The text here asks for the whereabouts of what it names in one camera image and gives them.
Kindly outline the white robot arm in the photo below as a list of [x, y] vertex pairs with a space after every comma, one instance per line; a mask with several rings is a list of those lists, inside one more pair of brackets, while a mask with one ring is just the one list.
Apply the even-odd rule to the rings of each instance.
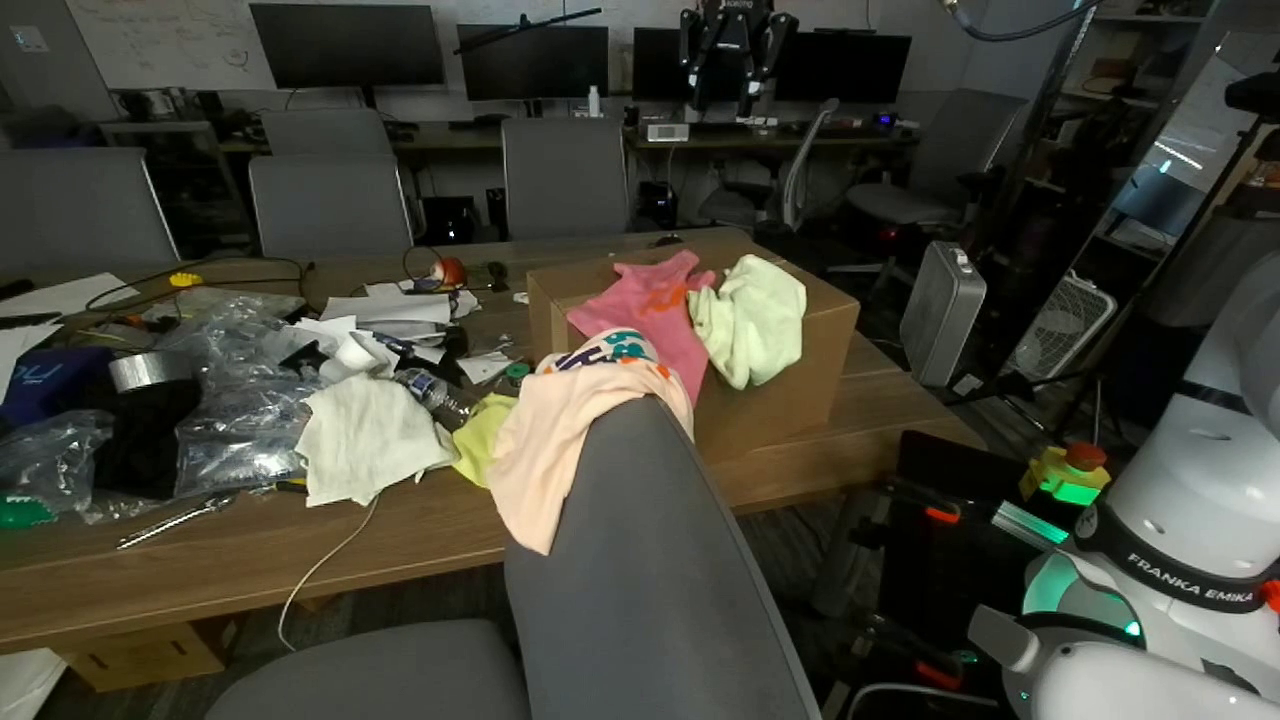
[[1280, 257], [1214, 313], [1163, 417], [969, 639], [1014, 720], [1280, 720]]

